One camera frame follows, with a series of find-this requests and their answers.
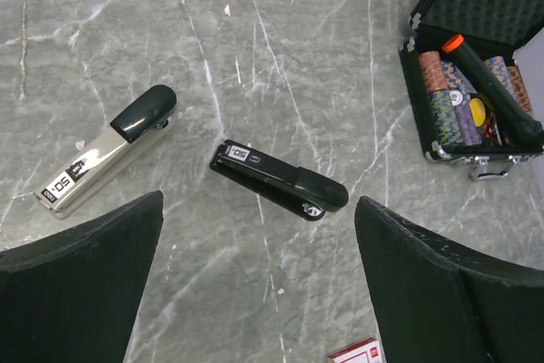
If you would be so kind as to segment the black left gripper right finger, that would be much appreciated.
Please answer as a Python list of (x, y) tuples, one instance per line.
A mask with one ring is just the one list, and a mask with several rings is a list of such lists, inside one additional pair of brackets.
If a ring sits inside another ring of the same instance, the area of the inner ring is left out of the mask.
[(541, 362), (543, 273), (362, 196), (360, 256), (388, 362)]

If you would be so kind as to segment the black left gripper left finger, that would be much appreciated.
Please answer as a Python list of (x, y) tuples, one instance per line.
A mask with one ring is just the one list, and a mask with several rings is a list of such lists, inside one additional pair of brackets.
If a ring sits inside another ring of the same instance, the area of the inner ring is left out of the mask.
[(3, 362), (121, 362), (162, 231), (156, 190), (1, 253)]

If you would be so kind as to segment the beige and black stapler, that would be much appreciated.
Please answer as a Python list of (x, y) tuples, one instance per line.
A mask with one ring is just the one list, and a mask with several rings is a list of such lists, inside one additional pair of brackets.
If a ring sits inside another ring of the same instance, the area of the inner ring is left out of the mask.
[(69, 217), (173, 129), (177, 103), (169, 86), (149, 88), (37, 188), (34, 197), (56, 218)]

